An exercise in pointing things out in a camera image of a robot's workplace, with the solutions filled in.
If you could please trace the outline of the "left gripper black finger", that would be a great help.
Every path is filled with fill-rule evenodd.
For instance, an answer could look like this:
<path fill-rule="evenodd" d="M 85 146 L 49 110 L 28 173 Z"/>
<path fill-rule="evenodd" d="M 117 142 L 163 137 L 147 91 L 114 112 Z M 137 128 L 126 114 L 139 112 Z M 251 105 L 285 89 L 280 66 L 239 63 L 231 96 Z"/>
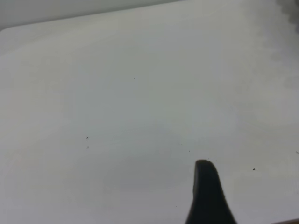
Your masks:
<path fill-rule="evenodd" d="M 214 164 L 208 160 L 195 162 L 193 200 L 187 224 L 235 224 Z"/>

